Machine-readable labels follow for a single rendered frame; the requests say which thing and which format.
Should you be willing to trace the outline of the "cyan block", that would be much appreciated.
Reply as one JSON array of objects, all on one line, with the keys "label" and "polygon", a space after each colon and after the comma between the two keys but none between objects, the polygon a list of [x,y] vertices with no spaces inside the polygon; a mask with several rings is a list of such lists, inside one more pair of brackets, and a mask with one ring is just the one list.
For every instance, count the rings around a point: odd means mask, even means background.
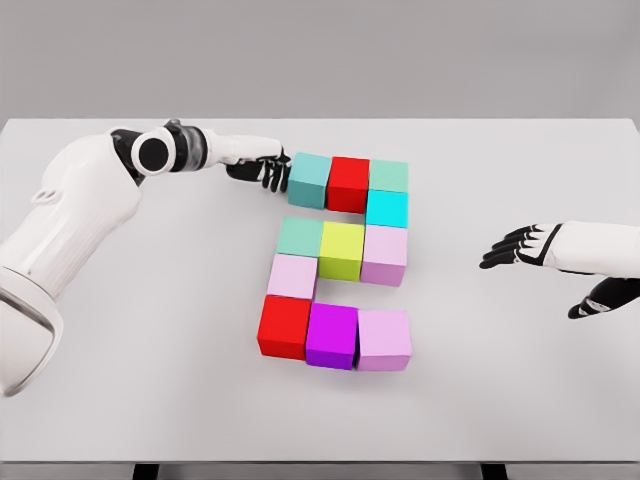
[{"label": "cyan block", "polygon": [[408,203],[407,193],[370,190],[365,210],[365,224],[407,228]]}]

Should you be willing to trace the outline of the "magenta purple block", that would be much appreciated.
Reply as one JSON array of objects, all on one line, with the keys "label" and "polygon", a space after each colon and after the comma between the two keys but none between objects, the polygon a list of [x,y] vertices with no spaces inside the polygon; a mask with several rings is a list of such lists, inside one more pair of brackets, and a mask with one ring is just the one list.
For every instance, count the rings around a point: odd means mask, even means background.
[{"label": "magenta purple block", "polygon": [[308,324],[305,354],[311,366],[351,370],[356,350],[358,310],[314,302]]}]

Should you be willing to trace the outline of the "light pink block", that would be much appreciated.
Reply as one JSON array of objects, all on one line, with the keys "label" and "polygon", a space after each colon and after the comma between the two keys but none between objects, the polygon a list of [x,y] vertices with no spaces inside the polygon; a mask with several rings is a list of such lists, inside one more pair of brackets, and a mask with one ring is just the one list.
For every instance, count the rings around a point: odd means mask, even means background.
[{"label": "light pink block", "polygon": [[404,371],[412,357],[405,310],[358,312],[358,371]]},{"label": "light pink block", "polygon": [[366,225],[360,281],[399,287],[408,258],[406,228]]},{"label": "light pink block", "polygon": [[316,293],[318,259],[276,254],[269,276],[267,294],[313,300]]}]

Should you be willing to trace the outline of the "mint green block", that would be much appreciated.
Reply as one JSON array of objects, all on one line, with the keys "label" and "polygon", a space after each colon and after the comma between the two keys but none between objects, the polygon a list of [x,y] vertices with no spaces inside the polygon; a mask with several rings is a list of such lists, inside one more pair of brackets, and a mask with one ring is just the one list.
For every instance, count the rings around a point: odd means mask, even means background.
[{"label": "mint green block", "polygon": [[369,168],[369,189],[407,193],[409,191],[409,164],[372,159]]},{"label": "mint green block", "polygon": [[282,220],[276,252],[278,254],[318,258],[324,222],[285,216]]}]

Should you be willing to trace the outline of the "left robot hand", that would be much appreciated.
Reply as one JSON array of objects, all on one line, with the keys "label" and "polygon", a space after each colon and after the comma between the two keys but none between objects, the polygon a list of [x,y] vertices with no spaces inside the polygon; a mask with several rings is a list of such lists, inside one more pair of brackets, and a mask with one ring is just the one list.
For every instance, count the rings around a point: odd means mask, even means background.
[{"label": "left robot hand", "polygon": [[287,192],[291,168],[292,157],[278,140],[257,136],[235,137],[225,166],[230,178],[260,183],[272,193]]}]

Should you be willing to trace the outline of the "teal block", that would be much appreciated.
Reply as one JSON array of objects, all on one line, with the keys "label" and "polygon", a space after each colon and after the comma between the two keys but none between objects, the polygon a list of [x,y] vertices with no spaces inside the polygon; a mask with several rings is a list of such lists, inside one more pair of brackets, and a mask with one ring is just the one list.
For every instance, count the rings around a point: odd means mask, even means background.
[{"label": "teal block", "polygon": [[331,164],[330,157],[298,152],[288,178],[288,202],[324,210]]}]

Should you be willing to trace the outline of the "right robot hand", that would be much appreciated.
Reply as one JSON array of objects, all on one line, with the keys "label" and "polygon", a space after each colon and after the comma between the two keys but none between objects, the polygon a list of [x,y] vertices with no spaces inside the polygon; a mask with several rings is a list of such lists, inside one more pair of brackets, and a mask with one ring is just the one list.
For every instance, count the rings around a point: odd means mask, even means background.
[{"label": "right robot hand", "polygon": [[640,299],[640,226],[582,221],[524,226],[492,245],[479,267],[516,263],[603,276],[567,316],[609,313]]}]

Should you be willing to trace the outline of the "yellow-green block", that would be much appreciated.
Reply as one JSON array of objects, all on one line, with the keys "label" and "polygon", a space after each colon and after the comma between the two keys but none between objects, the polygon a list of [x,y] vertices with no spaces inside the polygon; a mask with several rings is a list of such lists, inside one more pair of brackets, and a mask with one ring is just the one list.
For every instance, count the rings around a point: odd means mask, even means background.
[{"label": "yellow-green block", "polygon": [[363,225],[325,222],[318,261],[319,277],[359,282],[364,237]]}]

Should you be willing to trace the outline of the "red block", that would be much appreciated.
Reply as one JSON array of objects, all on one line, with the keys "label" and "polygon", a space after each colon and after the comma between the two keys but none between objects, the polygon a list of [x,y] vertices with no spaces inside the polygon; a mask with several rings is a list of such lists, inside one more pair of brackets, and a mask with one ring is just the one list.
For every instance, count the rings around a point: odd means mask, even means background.
[{"label": "red block", "polygon": [[369,190],[370,160],[334,156],[327,183],[330,211],[364,214]]},{"label": "red block", "polygon": [[257,342],[263,356],[306,360],[306,338],[312,302],[266,295]]}]

